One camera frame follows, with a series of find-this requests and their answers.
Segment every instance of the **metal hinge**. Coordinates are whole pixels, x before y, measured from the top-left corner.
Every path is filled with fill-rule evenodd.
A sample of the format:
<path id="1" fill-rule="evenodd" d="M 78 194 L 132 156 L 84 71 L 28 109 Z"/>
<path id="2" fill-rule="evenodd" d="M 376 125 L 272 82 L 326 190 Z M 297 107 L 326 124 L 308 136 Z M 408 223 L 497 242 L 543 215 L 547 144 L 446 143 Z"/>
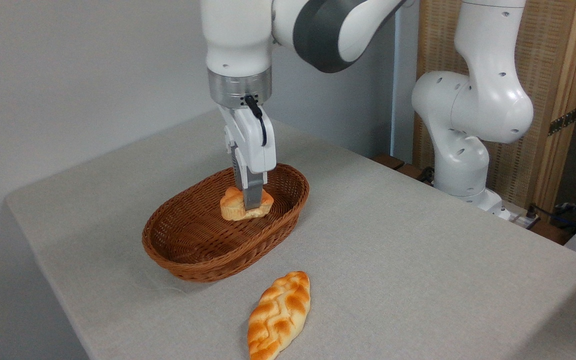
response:
<path id="1" fill-rule="evenodd" d="M 550 129 L 548 130 L 548 136 L 550 137 L 552 134 L 562 130 L 563 128 L 566 128 L 568 125 L 571 125 L 575 121 L 576 109 L 551 122 Z"/>

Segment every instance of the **oval basket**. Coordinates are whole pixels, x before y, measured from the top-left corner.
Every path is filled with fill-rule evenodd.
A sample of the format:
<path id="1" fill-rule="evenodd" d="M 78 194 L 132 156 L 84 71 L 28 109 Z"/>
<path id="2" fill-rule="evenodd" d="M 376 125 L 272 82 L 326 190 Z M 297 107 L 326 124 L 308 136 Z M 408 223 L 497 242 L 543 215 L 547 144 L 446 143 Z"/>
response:
<path id="1" fill-rule="evenodd" d="M 229 221 L 219 201 L 235 186 L 232 168 L 211 175 L 163 203 L 142 232 L 146 253 L 174 276 L 197 283 L 243 271 L 281 243 L 297 225 L 309 193 L 302 173 L 286 164 L 263 185 L 274 198 L 262 218 Z"/>

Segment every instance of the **basket rim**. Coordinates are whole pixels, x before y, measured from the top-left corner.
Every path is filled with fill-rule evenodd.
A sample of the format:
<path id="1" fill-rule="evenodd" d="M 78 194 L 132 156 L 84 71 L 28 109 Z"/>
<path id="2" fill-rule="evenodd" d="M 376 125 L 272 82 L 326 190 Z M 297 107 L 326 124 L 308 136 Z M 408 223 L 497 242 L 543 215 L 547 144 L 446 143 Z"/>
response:
<path id="1" fill-rule="evenodd" d="M 295 167 L 290 166 L 288 164 L 283 164 L 283 163 L 278 162 L 277 165 L 275 166 L 275 169 L 277 169 L 277 168 L 282 168 L 283 170 L 288 170 L 291 173 L 295 173 L 295 175 L 298 178 L 301 178 L 302 184 L 304 185 L 304 189 L 299 194 L 299 198 L 297 199 L 297 203 L 290 210 L 288 210 L 286 213 L 281 215 L 281 217 L 279 217 L 279 219 L 274 221 L 274 223 L 270 224 L 269 226 L 267 226 L 263 230 L 261 230 L 259 233 L 250 237 L 249 241 L 246 241 L 241 246 L 238 246 L 237 248 L 233 249 L 232 251 L 228 251 L 226 253 L 223 253 L 222 255 L 218 255 L 215 257 L 211 257 L 210 259 L 207 259 L 207 260 L 202 260 L 202 261 L 193 262 L 193 263 L 176 262 L 173 260 L 169 260 L 166 257 L 164 257 L 163 255 L 161 255 L 154 248 L 154 246 L 151 242 L 151 234 L 149 233 L 148 230 L 151 230 L 153 228 L 153 226 L 152 226 L 153 223 L 155 223 L 155 221 L 157 221 L 162 216 L 162 214 L 164 213 L 164 209 L 167 208 L 167 205 L 170 205 L 170 203 L 172 203 L 173 200 L 179 194 L 181 194 L 181 192 L 183 192 L 183 191 L 181 191 L 179 194 L 176 194 L 172 198 L 168 199 L 166 202 L 162 203 L 162 205 L 160 205 L 157 208 L 157 210 L 155 210 L 153 215 L 151 215 L 151 217 L 146 222 L 146 225 L 144 226 L 144 229 L 142 231 L 142 236 L 141 236 L 141 238 L 142 238 L 141 242 L 142 242 L 143 246 L 147 247 L 147 250 L 149 250 L 149 251 L 146 251 L 146 253 L 148 253 L 148 255 L 151 258 L 153 256 L 155 256 L 157 258 L 157 259 L 153 258 L 153 260 L 155 260 L 155 262 L 158 262 L 158 263 L 161 262 L 162 264 L 169 265 L 169 266 L 174 267 L 176 269 L 192 269 L 192 268 L 197 268 L 197 267 L 206 267 L 206 266 L 211 265 L 212 263 L 221 262 L 221 260 L 223 260 L 226 257 L 231 258 L 232 260 L 236 260 L 236 259 L 242 257 L 243 255 L 248 253 L 251 249 L 255 248 L 259 243 L 261 243 L 262 241 L 267 239 L 267 237 L 270 234 L 272 234 L 275 230 L 285 226 L 286 223 L 288 223 L 289 221 L 291 221 L 295 217 L 298 217 L 302 208 L 304 207 L 304 205 L 306 205 L 306 199 L 308 198 L 308 195 L 310 193 L 310 184 L 306 180 L 306 176 L 304 176 L 304 174 L 299 172 L 299 170 L 295 169 Z M 213 180 L 213 178 L 215 178 L 217 176 L 221 176 L 222 172 L 228 171 L 229 169 L 232 169 L 232 168 L 225 168 L 223 170 L 217 171 L 216 173 L 213 173 L 212 175 L 204 178 L 204 180 L 197 182 L 196 184 L 192 185 L 191 187 L 188 187 L 188 189 L 185 189 L 184 192 L 189 191 L 190 189 L 192 189 L 194 187 L 200 187 L 201 185 L 203 185 L 206 182 L 211 182 Z"/>

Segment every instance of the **woven screen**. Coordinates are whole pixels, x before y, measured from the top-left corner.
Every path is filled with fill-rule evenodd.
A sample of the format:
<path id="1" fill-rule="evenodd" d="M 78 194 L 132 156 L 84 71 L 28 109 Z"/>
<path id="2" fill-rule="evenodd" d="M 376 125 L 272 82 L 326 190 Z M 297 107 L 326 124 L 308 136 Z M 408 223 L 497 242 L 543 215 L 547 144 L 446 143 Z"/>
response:
<path id="1" fill-rule="evenodd" d="M 467 75 L 466 62 L 453 42 L 461 1 L 423 0 L 420 6 L 418 76 L 429 71 Z M 534 105 L 532 125 L 515 143 L 485 143 L 490 155 L 487 187 L 520 207 L 531 202 L 550 122 L 560 116 L 553 114 L 553 102 L 575 9 L 573 0 L 526 0 L 515 60 L 519 80 Z M 434 166 L 432 141 L 420 118 L 414 121 L 413 164 Z"/>

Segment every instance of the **bread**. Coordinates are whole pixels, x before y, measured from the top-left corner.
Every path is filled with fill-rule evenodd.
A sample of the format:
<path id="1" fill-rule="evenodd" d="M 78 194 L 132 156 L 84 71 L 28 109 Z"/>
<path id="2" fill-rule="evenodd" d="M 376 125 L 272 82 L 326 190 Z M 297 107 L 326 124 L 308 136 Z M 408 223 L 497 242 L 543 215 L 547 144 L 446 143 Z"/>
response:
<path id="1" fill-rule="evenodd" d="M 246 211 L 244 206 L 244 194 L 237 187 L 231 186 L 226 189 L 226 194 L 219 201 L 222 218 L 229 221 L 239 221 L 252 218 L 265 217 L 270 212 L 275 200 L 264 189 L 261 190 L 261 205 L 256 209 Z"/>
<path id="2" fill-rule="evenodd" d="M 248 320 L 250 360 L 273 360 L 302 332 L 311 310 L 311 281 L 303 271 L 277 278 Z"/>

